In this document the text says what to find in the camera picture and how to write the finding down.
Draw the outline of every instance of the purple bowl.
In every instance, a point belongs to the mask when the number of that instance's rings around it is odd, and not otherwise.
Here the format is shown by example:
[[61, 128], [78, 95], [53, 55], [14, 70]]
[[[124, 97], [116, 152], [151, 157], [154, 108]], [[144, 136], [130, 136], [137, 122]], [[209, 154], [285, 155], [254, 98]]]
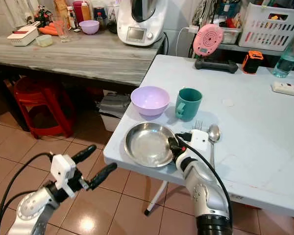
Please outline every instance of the purple bowl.
[[79, 23], [79, 26], [86, 34], [94, 34], [97, 33], [97, 31], [99, 30], [98, 21], [82, 21]]
[[159, 87], [139, 87], [131, 94], [131, 100], [138, 112], [146, 116], [163, 113], [170, 102], [169, 94]]

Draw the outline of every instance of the spoon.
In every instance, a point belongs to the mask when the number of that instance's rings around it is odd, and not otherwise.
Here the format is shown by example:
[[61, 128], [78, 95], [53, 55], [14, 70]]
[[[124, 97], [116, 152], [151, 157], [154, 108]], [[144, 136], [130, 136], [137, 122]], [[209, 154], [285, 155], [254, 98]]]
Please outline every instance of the spoon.
[[220, 139], [221, 131], [217, 125], [212, 124], [208, 129], [209, 142], [211, 143], [210, 149], [210, 165], [215, 168], [214, 144]]

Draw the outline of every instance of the green mug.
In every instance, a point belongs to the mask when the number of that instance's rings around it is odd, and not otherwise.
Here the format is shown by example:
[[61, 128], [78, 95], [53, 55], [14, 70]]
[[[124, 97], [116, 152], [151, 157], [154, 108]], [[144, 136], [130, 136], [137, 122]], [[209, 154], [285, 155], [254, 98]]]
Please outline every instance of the green mug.
[[192, 88], [183, 88], [179, 91], [176, 105], [175, 115], [183, 121], [192, 120], [198, 111], [202, 94]]

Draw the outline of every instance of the red stool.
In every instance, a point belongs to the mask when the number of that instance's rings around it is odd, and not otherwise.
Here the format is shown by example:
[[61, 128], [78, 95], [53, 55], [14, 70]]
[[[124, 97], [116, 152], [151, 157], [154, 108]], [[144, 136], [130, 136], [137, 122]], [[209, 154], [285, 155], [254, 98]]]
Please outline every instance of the red stool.
[[[38, 135], [48, 136], [64, 133], [65, 137], [73, 134], [72, 125], [76, 113], [70, 98], [62, 84], [43, 79], [24, 77], [14, 86], [14, 96], [25, 117], [31, 134], [37, 139]], [[71, 118], [67, 118], [61, 107], [68, 107]], [[34, 126], [34, 117], [39, 114], [51, 113], [58, 123], [51, 128], [37, 128]]]

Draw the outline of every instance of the metal plate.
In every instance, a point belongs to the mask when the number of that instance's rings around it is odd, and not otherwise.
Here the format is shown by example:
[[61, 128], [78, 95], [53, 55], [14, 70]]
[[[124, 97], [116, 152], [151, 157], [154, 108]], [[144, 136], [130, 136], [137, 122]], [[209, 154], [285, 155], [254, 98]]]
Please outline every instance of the metal plate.
[[143, 122], [128, 131], [124, 148], [132, 160], [143, 166], [164, 166], [172, 161], [169, 137], [174, 137], [169, 128], [153, 122]]

